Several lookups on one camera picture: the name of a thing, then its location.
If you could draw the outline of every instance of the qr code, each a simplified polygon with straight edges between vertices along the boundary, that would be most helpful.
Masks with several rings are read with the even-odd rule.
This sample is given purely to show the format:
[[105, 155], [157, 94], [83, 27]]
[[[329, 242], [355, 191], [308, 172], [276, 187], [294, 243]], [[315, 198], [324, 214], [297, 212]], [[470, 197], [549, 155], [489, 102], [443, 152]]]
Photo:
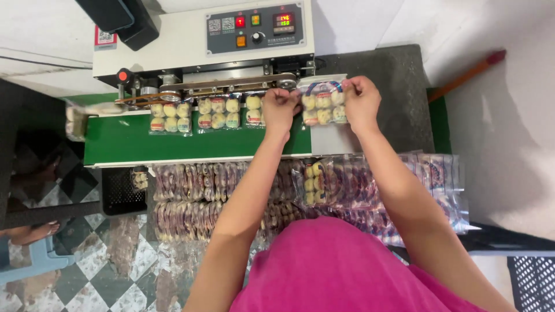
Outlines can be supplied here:
[[235, 29], [235, 21], [233, 17], [226, 17], [221, 19], [222, 29], [228, 31], [230, 29]]
[[114, 34], [98, 30], [98, 44], [114, 42]]
[[218, 32], [221, 30], [221, 19], [211, 19], [208, 21], [208, 31]]

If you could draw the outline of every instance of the orange switch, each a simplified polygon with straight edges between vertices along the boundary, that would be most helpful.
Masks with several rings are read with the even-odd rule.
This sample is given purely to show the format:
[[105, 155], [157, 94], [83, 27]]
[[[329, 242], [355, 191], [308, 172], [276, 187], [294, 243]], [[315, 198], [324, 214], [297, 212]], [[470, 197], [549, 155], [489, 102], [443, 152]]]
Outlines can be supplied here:
[[246, 36], [237, 36], [237, 47], [238, 48], [246, 47]]

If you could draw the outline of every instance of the red indicator light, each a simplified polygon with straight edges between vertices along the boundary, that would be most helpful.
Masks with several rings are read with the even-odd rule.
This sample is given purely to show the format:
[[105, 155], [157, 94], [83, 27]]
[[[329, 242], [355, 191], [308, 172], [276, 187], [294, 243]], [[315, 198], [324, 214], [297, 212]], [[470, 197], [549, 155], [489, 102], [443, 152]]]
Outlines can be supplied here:
[[235, 18], [235, 28], [244, 28], [244, 27], [245, 27], [245, 17], [237, 16]]

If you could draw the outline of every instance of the hand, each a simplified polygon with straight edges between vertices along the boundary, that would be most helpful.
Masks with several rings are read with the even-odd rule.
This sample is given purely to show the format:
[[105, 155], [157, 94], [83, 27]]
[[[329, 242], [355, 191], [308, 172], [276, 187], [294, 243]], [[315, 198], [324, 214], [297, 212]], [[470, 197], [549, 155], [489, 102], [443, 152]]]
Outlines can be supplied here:
[[365, 76], [345, 79], [341, 82], [345, 92], [345, 114], [357, 135], [379, 131], [376, 116], [380, 106], [380, 92]]
[[301, 111], [299, 91], [269, 89], [264, 97], [262, 114], [266, 122], [266, 138], [282, 140], [285, 144], [290, 137], [289, 130], [293, 116]]

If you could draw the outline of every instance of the woman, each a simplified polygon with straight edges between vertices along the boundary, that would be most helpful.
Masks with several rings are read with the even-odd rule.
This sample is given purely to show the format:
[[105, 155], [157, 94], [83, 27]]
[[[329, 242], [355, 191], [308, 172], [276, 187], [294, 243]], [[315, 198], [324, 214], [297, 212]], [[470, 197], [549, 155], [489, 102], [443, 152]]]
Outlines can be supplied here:
[[366, 77], [342, 83], [346, 114], [413, 265], [374, 236], [319, 217], [289, 225], [258, 253], [243, 279], [292, 119], [298, 92], [271, 89], [266, 136], [222, 211], [183, 311], [516, 311], [487, 281], [447, 218], [380, 133], [381, 97]]

